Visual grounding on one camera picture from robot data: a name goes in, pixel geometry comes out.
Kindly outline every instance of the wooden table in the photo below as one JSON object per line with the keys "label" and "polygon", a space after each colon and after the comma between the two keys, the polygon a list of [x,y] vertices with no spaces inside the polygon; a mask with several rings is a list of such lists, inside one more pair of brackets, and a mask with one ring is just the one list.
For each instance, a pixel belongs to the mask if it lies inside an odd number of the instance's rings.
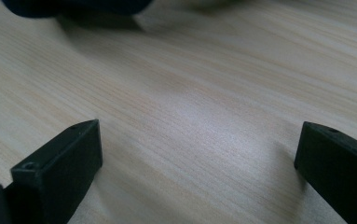
{"label": "wooden table", "polygon": [[0,3],[0,183],[89,119],[104,165],[70,223],[342,223],[293,162],[305,120],[357,139],[357,1]]}

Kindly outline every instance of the dark blurry object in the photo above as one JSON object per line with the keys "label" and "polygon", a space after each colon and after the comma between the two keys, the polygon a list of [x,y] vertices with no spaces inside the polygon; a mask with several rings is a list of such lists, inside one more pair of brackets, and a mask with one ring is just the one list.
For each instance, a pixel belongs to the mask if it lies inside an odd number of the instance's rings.
{"label": "dark blurry object", "polygon": [[0,224],[65,224],[103,165],[98,120],[71,126],[10,171]]}
{"label": "dark blurry object", "polygon": [[89,8],[119,15],[143,10],[152,0],[2,0],[18,16],[46,18],[73,8]]}
{"label": "dark blurry object", "polygon": [[295,168],[348,223],[357,223],[357,140],[305,122]]}

